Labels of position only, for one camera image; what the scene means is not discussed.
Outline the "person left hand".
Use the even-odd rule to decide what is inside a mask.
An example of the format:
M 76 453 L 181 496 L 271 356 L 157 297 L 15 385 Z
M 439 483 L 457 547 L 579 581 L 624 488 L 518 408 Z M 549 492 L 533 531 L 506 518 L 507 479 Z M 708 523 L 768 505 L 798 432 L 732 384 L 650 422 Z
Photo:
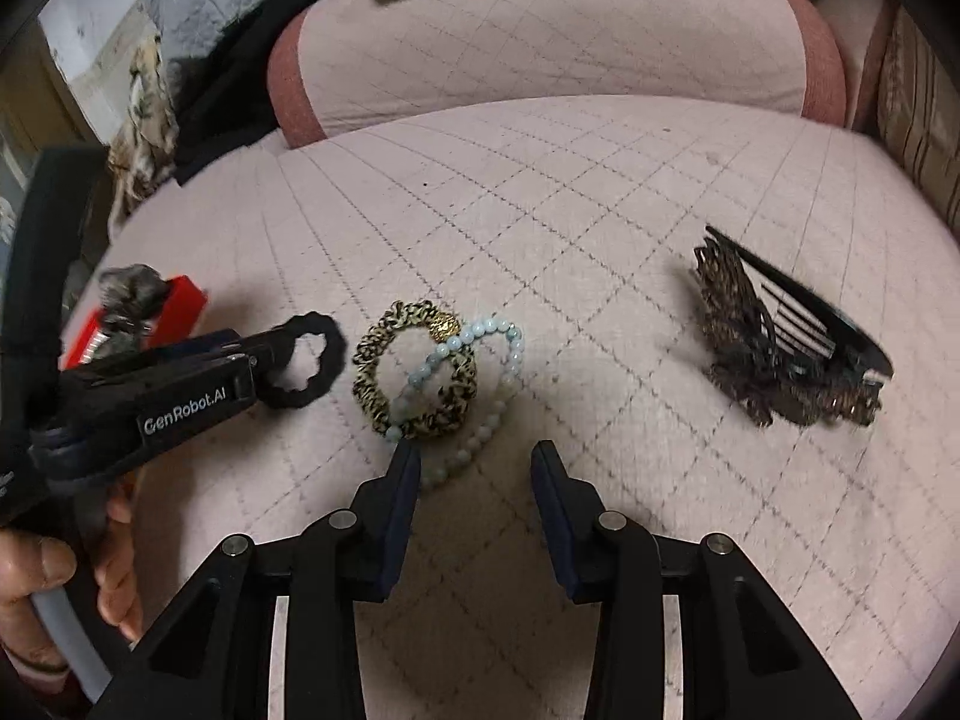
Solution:
M 106 533 L 94 559 L 99 614 L 128 642 L 137 642 L 143 634 L 132 530 L 137 486 L 135 479 L 125 478 L 110 488 Z M 14 660 L 41 673 L 55 673 L 67 666 L 39 621 L 31 597 L 60 589 L 75 571 L 75 554 L 62 541 L 3 530 L 2 645 Z

